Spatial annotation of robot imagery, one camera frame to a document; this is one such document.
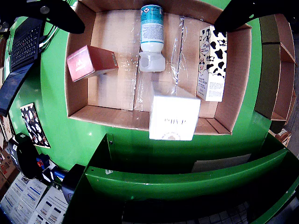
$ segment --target product label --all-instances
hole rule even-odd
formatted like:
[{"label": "product label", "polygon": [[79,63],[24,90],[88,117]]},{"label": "product label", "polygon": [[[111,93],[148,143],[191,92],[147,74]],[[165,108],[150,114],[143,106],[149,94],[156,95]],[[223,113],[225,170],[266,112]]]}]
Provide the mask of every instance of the product label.
[{"label": "product label", "polygon": [[281,135],[283,135],[284,133],[286,133],[287,132],[287,130],[285,130],[284,128],[281,130],[281,132],[280,133],[278,133],[278,135],[279,136],[281,136]]},{"label": "product label", "polygon": [[160,6],[148,5],[141,8],[141,43],[164,43],[163,10]]}]

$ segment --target red box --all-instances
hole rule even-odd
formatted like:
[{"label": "red box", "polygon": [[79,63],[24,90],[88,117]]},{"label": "red box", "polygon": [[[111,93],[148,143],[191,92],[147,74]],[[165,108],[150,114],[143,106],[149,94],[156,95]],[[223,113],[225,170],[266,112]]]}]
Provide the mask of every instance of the red box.
[{"label": "red box", "polygon": [[69,55],[66,62],[73,82],[118,68],[113,51],[89,45]]},{"label": "red box", "polygon": [[10,177],[10,175],[16,170],[16,167],[15,167],[10,155],[5,150],[3,150],[1,153],[5,157],[5,159],[0,164],[0,171],[5,176],[5,178],[8,179]]}]

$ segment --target poster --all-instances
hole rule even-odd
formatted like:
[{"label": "poster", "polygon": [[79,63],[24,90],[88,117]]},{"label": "poster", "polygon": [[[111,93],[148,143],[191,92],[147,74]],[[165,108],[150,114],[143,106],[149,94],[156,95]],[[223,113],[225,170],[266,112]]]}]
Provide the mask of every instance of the poster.
[{"label": "poster", "polygon": [[35,146],[50,148],[50,144],[43,132],[42,125],[39,122],[34,103],[22,106],[21,115],[33,144]]}]

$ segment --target green panel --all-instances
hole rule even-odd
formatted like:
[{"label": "green panel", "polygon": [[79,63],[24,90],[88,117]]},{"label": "green panel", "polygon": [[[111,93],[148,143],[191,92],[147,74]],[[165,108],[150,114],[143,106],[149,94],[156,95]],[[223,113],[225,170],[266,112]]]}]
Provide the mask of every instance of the green panel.
[{"label": "green panel", "polygon": [[95,192],[120,200],[177,200],[237,188],[277,167],[288,151],[281,149],[235,167],[178,175],[134,174],[88,167],[85,175]]},{"label": "green panel", "polygon": [[[206,0],[224,8],[229,1]],[[12,27],[21,23],[19,19]],[[10,115],[17,133],[28,134],[21,118],[20,106],[34,102],[51,149],[38,148],[48,154],[61,168],[70,169],[75,163],[86,165],[105,133],[114,136],[114,155],[128,161],[180,161],[218,159],[248,154],[259,150],[271,122],[254,111],[261,72],[261,33],[258,20],[252,26],[252,57],[250,75],[243,105],[232,135],[194,136],[192,141],[150,140],[149,133],[100,126],[68,119],[64,97],[64,62],[68,33],[59,30],[48,49],[42,53],[41,71],[30,75],[20,89]],[[51,28],[46,24],[45,33]]]},{"label": "green panel", "polygon": [[268,211],[262,214],[258,219],[252,222],[252,224],[260,224],[268,222],[282,206],[288,202],[288,200],[295,193],[295,189],[299,185],[299,177],[296,179],[294,184],[286,191],[286,193],[277,201]]}]

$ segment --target white product box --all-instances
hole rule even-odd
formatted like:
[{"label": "white product box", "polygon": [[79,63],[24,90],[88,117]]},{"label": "white product box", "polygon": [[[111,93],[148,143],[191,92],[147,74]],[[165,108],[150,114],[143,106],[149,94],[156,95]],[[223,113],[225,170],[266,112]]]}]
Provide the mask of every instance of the white product box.
[{"label": "white product box", "polygon": [[200,99],[167,82],[152,82],[149,138],[192,140],[197,124]]},{"label": "white product box", "polygon": [[221,102],[227,64],[227,35],[208,26],[199,34],[197,95],[205,101]]}]

